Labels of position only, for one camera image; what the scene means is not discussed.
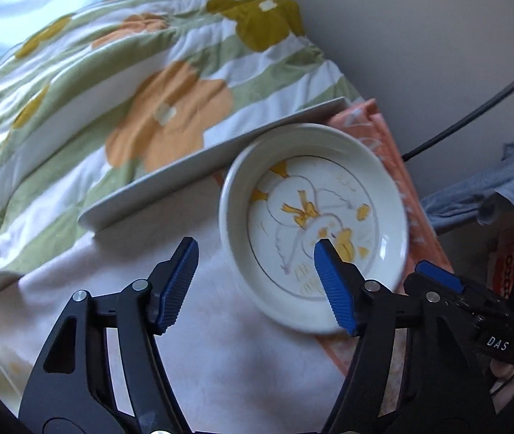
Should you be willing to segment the person's right hand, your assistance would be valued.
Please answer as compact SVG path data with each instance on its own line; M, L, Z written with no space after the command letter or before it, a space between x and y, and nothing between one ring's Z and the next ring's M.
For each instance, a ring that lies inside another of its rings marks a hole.
M514 365L506 362L490 362L490 374L495 378L490 388L490 398L496 412L506 408L514 398Z

